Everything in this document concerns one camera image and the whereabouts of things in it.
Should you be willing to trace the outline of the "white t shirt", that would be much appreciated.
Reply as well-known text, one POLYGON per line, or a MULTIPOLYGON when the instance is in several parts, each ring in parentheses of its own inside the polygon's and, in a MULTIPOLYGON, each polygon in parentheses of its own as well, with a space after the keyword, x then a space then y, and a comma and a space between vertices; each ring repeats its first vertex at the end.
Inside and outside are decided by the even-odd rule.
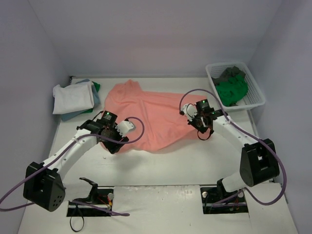
POLYGON ((71 112, 83 111, 94 107, 92 83, 82 82, 78 84, 53 88, 54 115, 62 115, 71 112))

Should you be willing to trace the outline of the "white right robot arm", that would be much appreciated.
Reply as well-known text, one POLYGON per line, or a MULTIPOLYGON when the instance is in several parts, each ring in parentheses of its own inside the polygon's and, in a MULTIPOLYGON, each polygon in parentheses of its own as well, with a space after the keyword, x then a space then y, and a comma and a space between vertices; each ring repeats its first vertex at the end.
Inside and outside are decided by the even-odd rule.
POLYGON ((233 126, 233 120, 222 112, 209 106, 206 99, 195 105, 185 104, 181 113, 200 133, 222 135, 240 153, 240 165, 237 172, 217 182, 216 196, 222 201, 228 200, 235 191, 244 187, 253 187, 280 174, 276 158, 260 142, 233 126))

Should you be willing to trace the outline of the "white laundry basket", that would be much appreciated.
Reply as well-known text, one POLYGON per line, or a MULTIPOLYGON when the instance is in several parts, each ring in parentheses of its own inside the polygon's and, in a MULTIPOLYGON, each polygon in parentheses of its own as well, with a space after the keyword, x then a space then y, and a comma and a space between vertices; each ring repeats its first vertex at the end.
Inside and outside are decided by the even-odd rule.
POLYGON ((214 94, 218 98, 218 100, 221 100, 221 99, 219 97, 219 94, 217 93, 213 80, 215 78, 219 78, 221 74, 227 68, 233 68, 234 66, 237 67, 240 71, 245 73, 244 80, 247 83, 248 92, 241 100, 236 102, 234 106, 226 107, 223 105, 223 103, 221 103, 222 107, 227 112, 235 112, 235 111, 241 111, 241 110, 251 110, 255 107, 264 105, 266 100, 262 91, 257 85, 248 66, 244 62, 240 62, 240 61, 219 62, 219 63, 212 63, 212 64, 206 65, 205 69, 208 75, 210 86, 214 94))

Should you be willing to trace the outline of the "grey-blue t shirt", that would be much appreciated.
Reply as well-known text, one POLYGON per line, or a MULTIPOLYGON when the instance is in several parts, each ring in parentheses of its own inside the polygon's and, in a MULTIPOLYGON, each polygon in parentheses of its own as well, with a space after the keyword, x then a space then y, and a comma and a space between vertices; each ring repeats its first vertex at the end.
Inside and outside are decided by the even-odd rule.
MULTIPOLYGON (((100 90, 100 84, 96 83, 96 82, 91 82, 91 88, 92 88, 92 94, 93 94, 93 99, 94 99, 94 107, 97 107, 100 105, 100 98, 98 95, 98 92, 100 90)), ((62 121, 68 121, 78 115, 81 114, 86 114, 86 113, 91 113, 93 112, 93 108, 91 109, 87 109, 87 110, 80 110, 80 111, 76 111, 76 112, 71 112, 71 113, 67 113, 67 114, 62 114, 61 115, 61 120, 62 121)))

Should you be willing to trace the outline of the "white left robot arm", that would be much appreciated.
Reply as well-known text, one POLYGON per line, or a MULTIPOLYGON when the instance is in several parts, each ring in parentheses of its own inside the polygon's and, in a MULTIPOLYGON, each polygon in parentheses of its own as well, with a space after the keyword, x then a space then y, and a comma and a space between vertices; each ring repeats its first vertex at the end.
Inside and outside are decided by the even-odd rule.
POLYGON ((58 152, 42 163, 32 162, 26 169, 23 197, 53 212, 62 202, 78 200, 85 204, 96 202, 98 185, 83 177, 91 187, 71 188, 63 183, 71 167, 91 148, 102 142, 114 154, 120 150, 126 136, 136 127, 127 118, 116 123, 115 114, 104 112, 99 119, 89 119, 77 127, 76 134, 58 152))

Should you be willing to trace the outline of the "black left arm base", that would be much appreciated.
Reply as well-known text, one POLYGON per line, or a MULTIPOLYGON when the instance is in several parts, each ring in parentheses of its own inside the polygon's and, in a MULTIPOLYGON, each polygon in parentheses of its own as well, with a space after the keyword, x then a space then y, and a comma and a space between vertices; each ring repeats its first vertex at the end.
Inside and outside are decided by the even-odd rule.
MULTIPOLYGON (((76 200, 91 204, 103 209, 112 210, 114 199, 113 187, 100 187, 94 181, 85 177, 80 177, 79 180, 88 183, 91 186, 90 192, 87 197, 79 197, 76 200)), ((94 209, 87 205, 76 204, 73 202, 68 203, 67 217, 106 217, 112 216, 110 213, 94 209)))

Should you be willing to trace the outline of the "pink t shirt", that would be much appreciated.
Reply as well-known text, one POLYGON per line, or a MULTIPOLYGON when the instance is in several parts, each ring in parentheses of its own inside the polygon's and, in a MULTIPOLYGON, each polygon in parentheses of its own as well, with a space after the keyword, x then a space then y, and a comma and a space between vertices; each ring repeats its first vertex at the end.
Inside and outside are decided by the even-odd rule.
POLYGON ((197 139, 196 129, 179 114, 182 97, 179 93, 144 91, 133 80, 115 85, 105 99, 104 109, 117 115, 117 122, 134 117, 136 129, 127 137, 130 141, 140 138, 123 145, 120 153, 129 150, 154 153, 183 139, 197 139))

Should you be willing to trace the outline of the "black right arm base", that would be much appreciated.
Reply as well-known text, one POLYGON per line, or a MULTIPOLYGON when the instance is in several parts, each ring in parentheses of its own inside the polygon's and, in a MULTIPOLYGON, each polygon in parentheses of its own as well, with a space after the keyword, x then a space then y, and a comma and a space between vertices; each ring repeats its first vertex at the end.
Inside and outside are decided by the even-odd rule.
POLYGON ((248 213, 249 209, 243 192, 225 192, 215 186, 200 187, 204 215, 248 213))

